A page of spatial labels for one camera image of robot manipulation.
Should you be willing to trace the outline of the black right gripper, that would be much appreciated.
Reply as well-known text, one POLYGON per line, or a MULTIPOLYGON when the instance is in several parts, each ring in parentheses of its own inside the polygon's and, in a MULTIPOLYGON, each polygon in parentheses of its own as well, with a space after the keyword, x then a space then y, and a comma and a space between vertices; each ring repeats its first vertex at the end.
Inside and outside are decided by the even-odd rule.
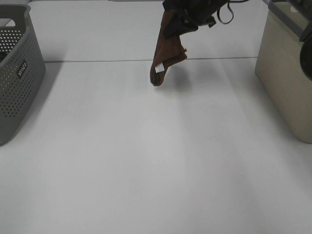
POLYGON ((172 10, 169 23, 163 31, 165 39, 198 30, 198 26, 216 24, 213 16, 228 0, 165 0, 165 11, 172 10))

